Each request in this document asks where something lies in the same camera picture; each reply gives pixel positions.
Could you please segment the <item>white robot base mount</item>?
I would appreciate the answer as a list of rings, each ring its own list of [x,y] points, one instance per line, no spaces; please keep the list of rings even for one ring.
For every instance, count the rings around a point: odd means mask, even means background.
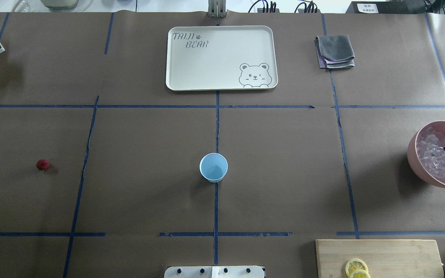
[[[265,278],[265,268],[249,266],[176,266],[168,267],[164,278]]]

